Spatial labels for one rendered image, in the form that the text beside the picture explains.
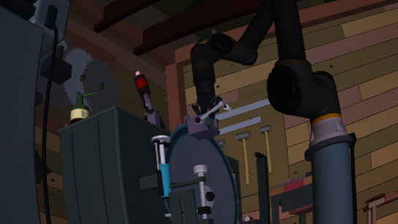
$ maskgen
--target bottle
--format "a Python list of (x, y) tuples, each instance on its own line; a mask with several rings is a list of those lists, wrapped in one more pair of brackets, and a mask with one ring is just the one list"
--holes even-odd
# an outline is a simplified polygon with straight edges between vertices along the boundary
[(83, 97), (89, 96), (96, 94), (86, 94), (83, 95), (80, 92), (78, 92), (78, 95), (76, 97), (76, 105), (72, 106), (70, 108), (70, 124), (74, 124), (82, 119), (88, 118), (89, 117), (89, 107), (83, 104)]

